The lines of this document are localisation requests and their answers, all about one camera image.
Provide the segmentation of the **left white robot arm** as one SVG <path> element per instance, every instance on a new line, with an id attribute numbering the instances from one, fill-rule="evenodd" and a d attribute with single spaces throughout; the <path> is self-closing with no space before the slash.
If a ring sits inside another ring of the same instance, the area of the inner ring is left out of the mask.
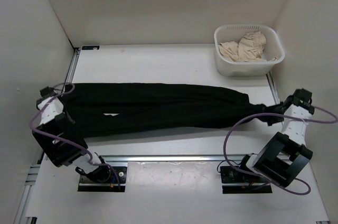
<path id="1" fill-rule="evenodd" d="M 105 160 L 88 150 L 85 139 L 77 129 L 61 98 L 74 90 L 62 93 L 56 87 L 40 90 L 36 101 L 38 112 L 29 122 L 32 135 L 49 160 L 56 166 L 75 166 L 76 172 L 96 183 L 105 183 L 114 175 Z"/>

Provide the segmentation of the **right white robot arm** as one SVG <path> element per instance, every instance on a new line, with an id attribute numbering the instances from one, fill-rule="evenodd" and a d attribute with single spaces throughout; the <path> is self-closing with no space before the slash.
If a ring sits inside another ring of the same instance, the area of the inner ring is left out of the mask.
<path id="1" fill-rule="evenodd" d="M 293 182 L 313 156 L 305 145 L 305 120 L 314 114 L 311 103 L 311 92 L 296 89 L 284 102 L 265 108 L 266 113 L 293 116 L 300 120 L 272 116 L 264 118 L 269 126 L 283 121 L 283 127 L 259 154 L 245 155 L 237 168 L 239 179 L 248 182 L 260 174 L 284 188 Z"/>

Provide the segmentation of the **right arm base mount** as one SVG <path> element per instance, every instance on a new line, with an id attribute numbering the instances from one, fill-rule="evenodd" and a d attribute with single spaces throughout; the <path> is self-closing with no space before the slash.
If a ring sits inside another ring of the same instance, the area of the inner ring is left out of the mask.
<path id="1" fill-rule="evenodd" d="M 270 194 L 271 185 L 265 178 L 243 174 L 230 166 L 218 167 L 223 194 Z"/>

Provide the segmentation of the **black trousers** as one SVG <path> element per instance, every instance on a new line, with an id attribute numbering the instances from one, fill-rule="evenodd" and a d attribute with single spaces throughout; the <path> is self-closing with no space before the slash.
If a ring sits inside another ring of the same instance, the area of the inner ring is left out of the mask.
<path id="1" fill-rule="evenodd" d="M 84 138 L 196 127 L 221 129 L 261 113 L 241 92 L 163 83 L 76 83 L 60 99 Z"/>

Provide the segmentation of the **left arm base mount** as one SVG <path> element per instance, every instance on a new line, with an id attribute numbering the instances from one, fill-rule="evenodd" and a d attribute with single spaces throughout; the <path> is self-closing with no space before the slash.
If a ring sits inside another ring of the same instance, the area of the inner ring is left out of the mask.
<path id="1" fill-rule="evenodd" d="M 76 167 L 80 175 L 78 182 L 79 192 L 125 192 L 127 180 L 127 164 L 113 166 L 116 173 L 108 167 L 99 168 L 99 171 L 85 174 Z"/>

